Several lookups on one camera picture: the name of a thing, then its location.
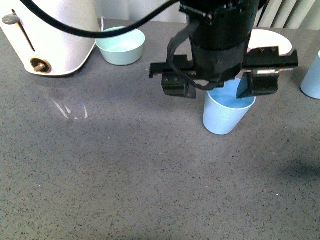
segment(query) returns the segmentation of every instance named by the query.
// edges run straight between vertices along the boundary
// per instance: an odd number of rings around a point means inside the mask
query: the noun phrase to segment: plastic cup
[[[255,103],[255,96],[237,98],[239,83],[240,79],[236,78],[226,81],[222,88],[206,92],[203,124],[211,133],[230,133]]]
[[[104,32],[122,29],[118,26],[104,30]],[[108,38],[98,38],[95,40],[103,58],[110,64],[125,66],[138,61],[143,53],[146,37],[138,29],[128,33]]]
[[[301,90],[313,99],[320,99],[320,51],[302,81]]]

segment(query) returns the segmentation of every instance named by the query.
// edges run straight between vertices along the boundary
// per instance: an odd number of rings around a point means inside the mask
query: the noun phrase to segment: black strap
[[[191,37],[191,35],[197,30],[197,28],[200,25],[200,21],[194,20],[191,23],[188,24],[188,26],[180,31],[175,37],[171,38],[168,48],[167,48],[167,60],[170,64],[173,71],[183,80],[185,80],[188,84],[194,86],[197,89],[200,90],[210,90],[212,87],[210,87],[210,83],[208,83],[207,86],[203,86],[200,84],[196,84],[195,81],[190,78],[187,74],[183,73],[180,69],[176,67],[174,64],[174,55],[177,50],[177,48],[188,38]]]

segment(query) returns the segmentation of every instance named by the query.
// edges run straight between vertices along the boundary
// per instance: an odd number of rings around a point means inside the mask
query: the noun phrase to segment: white toaster
[[[74,28],[99,32],[93,0],[33,0],[43,11]],[[0,0],[0,27],[24,64],[37,75],[77,71],[95,47],[95,39],[58,30],[40,20],[19,0]]]

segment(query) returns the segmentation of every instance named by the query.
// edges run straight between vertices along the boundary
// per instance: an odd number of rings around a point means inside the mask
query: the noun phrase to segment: gray countertop
[[[150,22],[138,62],[96,48],[64,78],[26,72],[0,30],[1,239],[320,238],[320,100],[300,90],[320,31],[273,29],[299,67],[220,136],[203,126],[204,91],[169,97],[148,77],[184,26]]]

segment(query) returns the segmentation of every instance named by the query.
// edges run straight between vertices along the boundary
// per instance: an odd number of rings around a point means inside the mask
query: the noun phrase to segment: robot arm
[[[247,53],[258,9],[265,0],[182,0],[180,11],[189,24],[168,46],[164,63],[152,63],[149,77],[162,75],[166,95],[196,98],[196,88],[221,88],[244,69],[237,97],[273,94],[278,90],[281,70],[298,66],[297,51],[279,56],[277,47]],[[174,56],[174,51],[190,39],[192,61]]]

